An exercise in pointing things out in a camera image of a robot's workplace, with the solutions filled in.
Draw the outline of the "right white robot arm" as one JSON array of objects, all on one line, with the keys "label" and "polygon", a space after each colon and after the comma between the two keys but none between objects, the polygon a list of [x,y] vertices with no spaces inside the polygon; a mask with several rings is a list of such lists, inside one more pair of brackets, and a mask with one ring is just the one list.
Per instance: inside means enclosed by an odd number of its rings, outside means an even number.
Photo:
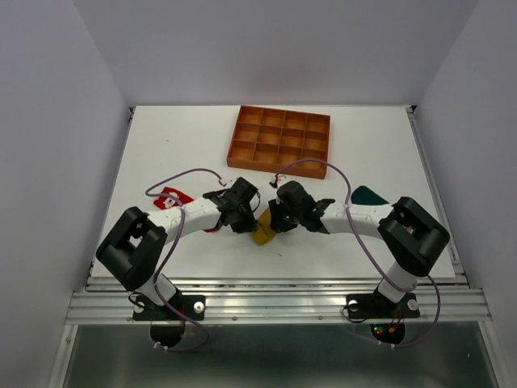
[{"label": "right white robot arm", "polygon": [[269,202],[270,229],[285,233],[302,226],[311,233],[352,234],[362,248],[363,236],[382,240],[394,264],[382,272],[372,295],[373,309],[390,315],[417,280],[428,276],[449,244],[450,234],[416,200],[403,196],[394,204],[339,204],[333,199],[314,200],[294,180],[273,183],[276,198]]}]

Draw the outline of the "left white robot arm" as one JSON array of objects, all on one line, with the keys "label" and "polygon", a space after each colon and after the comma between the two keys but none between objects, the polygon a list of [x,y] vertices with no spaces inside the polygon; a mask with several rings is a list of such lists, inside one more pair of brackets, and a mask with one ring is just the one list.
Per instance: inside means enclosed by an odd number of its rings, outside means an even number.
[{"label": "left white robot arm", "polygon": [[258,193],[252,183],[239,177],[230,188],[204,193],[169,209],[144,212],[133,206],[109,230],[95,257],[126,290],[150,300],[161,318],[172,318],[179,312],[179,290],[158,269],[164,246],[224,226],[237,234],[255,231],[251,201]]}]

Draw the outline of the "yellow bear sock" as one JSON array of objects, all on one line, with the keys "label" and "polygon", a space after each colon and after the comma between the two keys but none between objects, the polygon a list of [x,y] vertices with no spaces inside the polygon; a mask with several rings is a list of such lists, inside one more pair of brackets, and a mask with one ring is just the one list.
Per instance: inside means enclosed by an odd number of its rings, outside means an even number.
[{"label": "yellow bear sock", "polygon": [[263,246],[271,242],[276,235],[277,232],[271,228],[271,210],[266,208],[258,217],[256,230],[251,233],[251,238],[257,245]]}]

